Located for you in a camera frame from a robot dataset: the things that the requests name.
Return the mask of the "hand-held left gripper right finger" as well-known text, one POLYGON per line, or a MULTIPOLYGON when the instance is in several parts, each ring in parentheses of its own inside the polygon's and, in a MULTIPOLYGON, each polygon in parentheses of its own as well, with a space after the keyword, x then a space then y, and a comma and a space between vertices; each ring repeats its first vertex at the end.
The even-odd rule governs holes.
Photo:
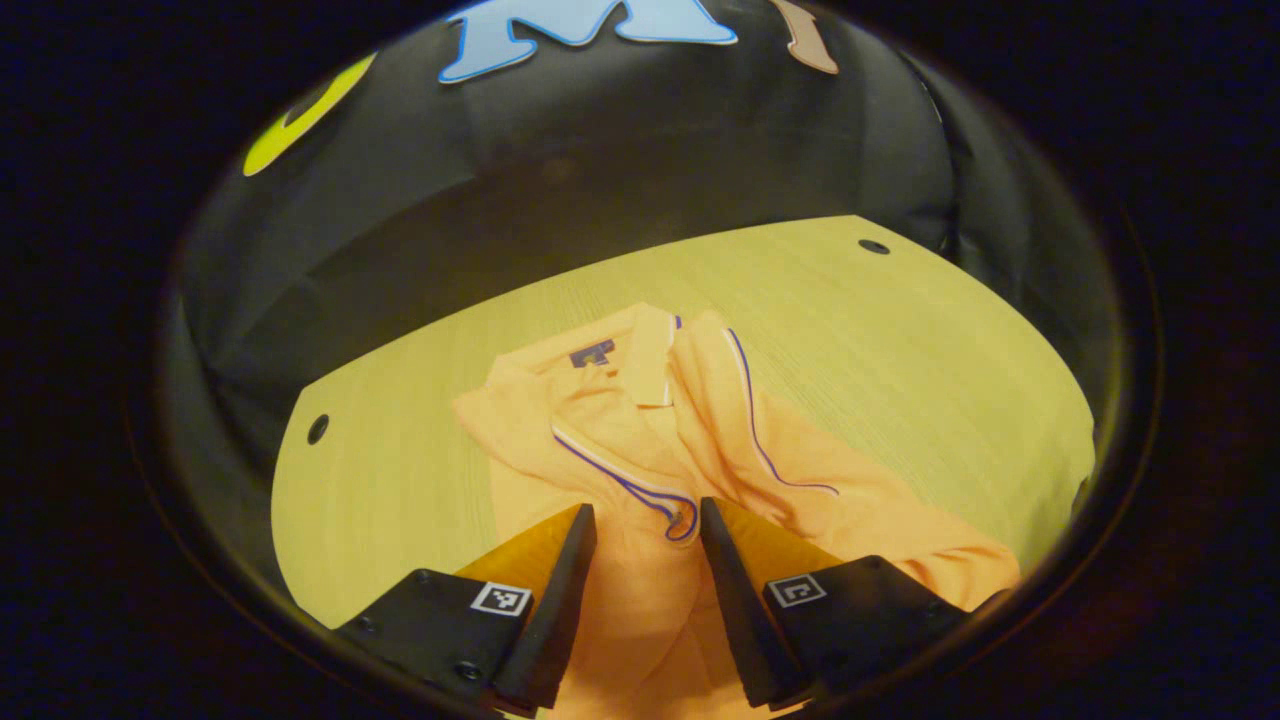
POLYGON ((844 561, 726 498, 700 541, 748 702, 782 710, 897 671, 966 620, 891 561, 844 561))

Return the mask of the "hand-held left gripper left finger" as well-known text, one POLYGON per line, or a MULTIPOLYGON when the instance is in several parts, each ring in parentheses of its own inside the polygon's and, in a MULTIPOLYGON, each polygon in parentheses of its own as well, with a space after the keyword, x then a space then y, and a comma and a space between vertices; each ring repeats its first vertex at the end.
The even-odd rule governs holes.
POLYGON ((595 548, 594 507, 576 503, 458 571, 410 571, 337 634, 480 710, 552 708, 595 548))

